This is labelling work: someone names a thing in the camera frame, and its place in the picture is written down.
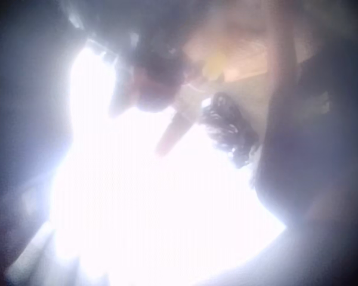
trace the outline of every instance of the bright light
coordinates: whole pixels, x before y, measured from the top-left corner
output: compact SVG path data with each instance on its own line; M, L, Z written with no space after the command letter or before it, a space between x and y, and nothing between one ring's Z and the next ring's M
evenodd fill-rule
M80 256L112 285L189 285L256 255L284 226L195 126L165 159L153 155L172 111L107 109L111 67L85 49L72 69L75 139L55 177L51 221L61 258Z

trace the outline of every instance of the dark fabric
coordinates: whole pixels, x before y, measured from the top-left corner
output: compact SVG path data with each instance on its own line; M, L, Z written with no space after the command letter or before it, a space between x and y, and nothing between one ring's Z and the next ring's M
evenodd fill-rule
M249 163L258 135L230 96L215 94L210 105L203 108L200 123L206 127L215 147L227 152L237 168Z

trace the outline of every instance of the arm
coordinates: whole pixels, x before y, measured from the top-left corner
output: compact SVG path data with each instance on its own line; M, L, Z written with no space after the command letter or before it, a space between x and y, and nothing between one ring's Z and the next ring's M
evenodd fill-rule
M256 174L261 201L285 223L299 211L294 166L297 155L292 101L296 85L296 54L291 0L263 0L268 39L268 77L271 96L267 130Z

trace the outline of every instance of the person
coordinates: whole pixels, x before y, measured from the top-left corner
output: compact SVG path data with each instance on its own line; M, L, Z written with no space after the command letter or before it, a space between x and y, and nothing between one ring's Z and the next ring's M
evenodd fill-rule
M189 68L182 46L202 18L203 2L60 0L70 22L131 71L123 91L116 91L114 116L130 106L158 112L174 102Z
M271 102L255 178L258 198L287 229L245 265L200 285L358 285L358 49L339 41L309 63L326 76L319 87L331 92L332 114L306 136L292 114L291 4L263 1Z

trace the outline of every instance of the yellow object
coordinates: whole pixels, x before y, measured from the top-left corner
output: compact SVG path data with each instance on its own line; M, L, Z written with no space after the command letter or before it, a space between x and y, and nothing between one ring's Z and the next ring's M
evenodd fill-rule
M227 66L227 56L221 50L217 50L207 58L203 67L203 76L208 80L217 80Z

